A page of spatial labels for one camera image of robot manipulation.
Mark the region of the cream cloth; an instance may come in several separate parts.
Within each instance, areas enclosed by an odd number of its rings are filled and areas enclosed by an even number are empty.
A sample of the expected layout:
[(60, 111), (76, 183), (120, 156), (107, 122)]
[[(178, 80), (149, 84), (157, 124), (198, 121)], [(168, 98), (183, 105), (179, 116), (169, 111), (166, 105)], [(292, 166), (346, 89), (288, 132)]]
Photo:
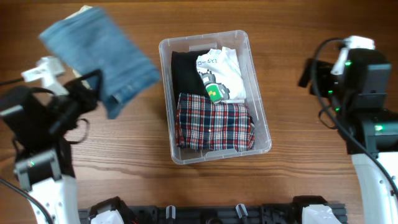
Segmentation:
[(88, 73), (91, 68), (89, 65), (84, 65), (87, 62), (87, 53), (83, 49), (82, 37), (84, 37), (84, 28), (82, 19), (83, 13), (91, 9), (91, 6), (83, 6), (78, 12), (68, 16), (65, 21), (68, 23), (67, 37), (72, 47), (70, 59), (67, 65), (72, 68), (73, 73), (77, 78), (81, 78), (85, 73)]

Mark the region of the blue denim jeans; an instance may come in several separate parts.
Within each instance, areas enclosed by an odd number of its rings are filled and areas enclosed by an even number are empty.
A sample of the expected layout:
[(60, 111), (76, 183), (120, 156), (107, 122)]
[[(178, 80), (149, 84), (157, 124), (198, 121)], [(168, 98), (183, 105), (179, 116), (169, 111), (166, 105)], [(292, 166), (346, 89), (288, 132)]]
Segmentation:
[[(80, 21), (85, 30), (81, 39), (88, 60), (84, 65), (90, 66), (88, 73), (101, 70), (99, 100), (108, 118), (115, 119), (135, 96), (159, 81), (159, 71), (104, 9), (91, 7)], [(39, 35), (45, 47), (66, 65), (72, 53), (68, 23), (60, 20)]]

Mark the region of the white printed t-shirt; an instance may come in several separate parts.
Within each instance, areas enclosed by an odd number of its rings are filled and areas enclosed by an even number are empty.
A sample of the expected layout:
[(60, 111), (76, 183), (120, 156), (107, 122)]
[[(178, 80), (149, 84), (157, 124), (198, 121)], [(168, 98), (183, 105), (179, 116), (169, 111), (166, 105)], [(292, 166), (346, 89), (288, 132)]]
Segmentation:
[(198, 56), (196, 68), (213, 103), (244, 103), (246, 90), (235, 49), (210, 49)]

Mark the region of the black cloth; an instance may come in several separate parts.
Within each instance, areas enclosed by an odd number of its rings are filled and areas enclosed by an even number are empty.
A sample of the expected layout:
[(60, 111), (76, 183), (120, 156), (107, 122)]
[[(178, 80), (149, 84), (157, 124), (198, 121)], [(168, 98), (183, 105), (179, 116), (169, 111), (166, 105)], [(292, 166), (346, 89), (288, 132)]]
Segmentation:
[(197, 58), (208, 52), (209, 50), (172, 52), (171, 71), (175, 101), (178, 101), (181, 93), (209, 98), (196, 67)]

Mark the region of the plaid cloth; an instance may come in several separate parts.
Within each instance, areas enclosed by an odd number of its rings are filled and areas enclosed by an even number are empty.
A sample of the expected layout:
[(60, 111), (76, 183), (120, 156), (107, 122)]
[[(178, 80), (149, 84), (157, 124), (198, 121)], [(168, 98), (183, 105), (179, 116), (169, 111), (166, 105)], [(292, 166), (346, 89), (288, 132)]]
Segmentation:
[(182, 149), (248, 151), (255, 145), (254, 129), (244, 103), (214, 104), (204, 96), (179, 95), (175, 140)]

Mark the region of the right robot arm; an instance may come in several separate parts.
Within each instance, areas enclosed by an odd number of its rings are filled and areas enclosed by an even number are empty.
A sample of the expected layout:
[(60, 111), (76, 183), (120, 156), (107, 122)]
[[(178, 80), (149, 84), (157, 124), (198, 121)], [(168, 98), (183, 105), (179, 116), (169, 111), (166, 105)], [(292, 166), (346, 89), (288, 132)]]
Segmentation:
[(351, 49), (343, 73), (332, 74), (332, 63), (308, 58), (298, 85), (317, 87), (333, 112), (338, 131), (351, 156), (366, 223), (397, 223), (397, 113), (384, 107), (391, 64), (379, 51)]

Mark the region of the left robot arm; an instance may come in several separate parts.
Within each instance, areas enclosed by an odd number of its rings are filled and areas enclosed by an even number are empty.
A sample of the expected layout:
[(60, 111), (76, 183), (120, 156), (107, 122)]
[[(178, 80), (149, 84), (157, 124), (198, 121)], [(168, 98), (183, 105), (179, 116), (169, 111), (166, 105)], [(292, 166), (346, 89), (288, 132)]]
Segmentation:
[(37, 223), (79, 223), (71, 146), (65, 139), (82, 115), (98, 105), (102, 73), (92, 71), (64, 84), (66, 95), (17, 86), (1, 97), (1, 119), (12, 130), (14, 175), (19, 186), (1, 183), (25, 197)]

